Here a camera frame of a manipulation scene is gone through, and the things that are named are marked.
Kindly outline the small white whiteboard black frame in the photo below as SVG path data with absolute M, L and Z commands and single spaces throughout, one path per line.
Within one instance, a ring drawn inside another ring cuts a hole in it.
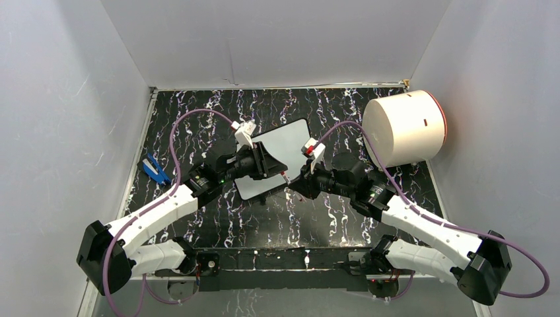
M 302 154 L 302 146 L 310 139 L 310 130 L 306 119 L 301 118 L 289 122 L 252 138 L 253 142 L 262 142 L 266 150 L 277 160 L 287 165 L 285 175 L 293 180 L 299 173 L 306 157 Z M 246 176 L 234 181 L 243 200 L 256 198 L 277 188 L 287 185 L 282 175 L 265 180 L 253 180 Z

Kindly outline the white marker pen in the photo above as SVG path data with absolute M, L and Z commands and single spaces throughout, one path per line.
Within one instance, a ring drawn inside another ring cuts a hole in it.
M 286 182 L 287 184 L 290 184 L 290 183 L 291 183 L 290 178 L 286 175 L 285 172 L 282 172 L 281 175 L 282 175 L 283 179 L 285 180 L 285 182 Z

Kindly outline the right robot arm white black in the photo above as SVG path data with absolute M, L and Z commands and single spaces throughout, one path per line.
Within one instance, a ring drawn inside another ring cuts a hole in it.
M 312 166 L 308 162 L 289 188 L 309 199 L 322 192 L 347 197 L 357 213 L 426 243 L 416 246 L 385 236 L 370 251 L 372 266 L 380 273 L 404 269 L 432 275 L 455 283 L 473 301 L 491 306 L 511 271 L 507 247 L 501 243 L 503 236 L 494 231 L 482 236 L 454 230 L 444 219 L 405 203 L 379 172 L 367 171 L 359 161 L 331 170 L 322 163 Z

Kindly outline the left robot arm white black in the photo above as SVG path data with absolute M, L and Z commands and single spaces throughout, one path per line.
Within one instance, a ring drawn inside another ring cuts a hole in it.
M 184 238 L 154 245 L 146 242 L 211 203 L 227 182 L 245 176 L 268 179 L 287 169 L 261 141 L 201 160 L 158 199 L 107 225 L 91 223 L 85 229 L 77 264 L 101 295 L 113 294 L 132 277 L 146 273 L 169 269 L 182 275 L 195 274 L 199 270 L 198 252 Z

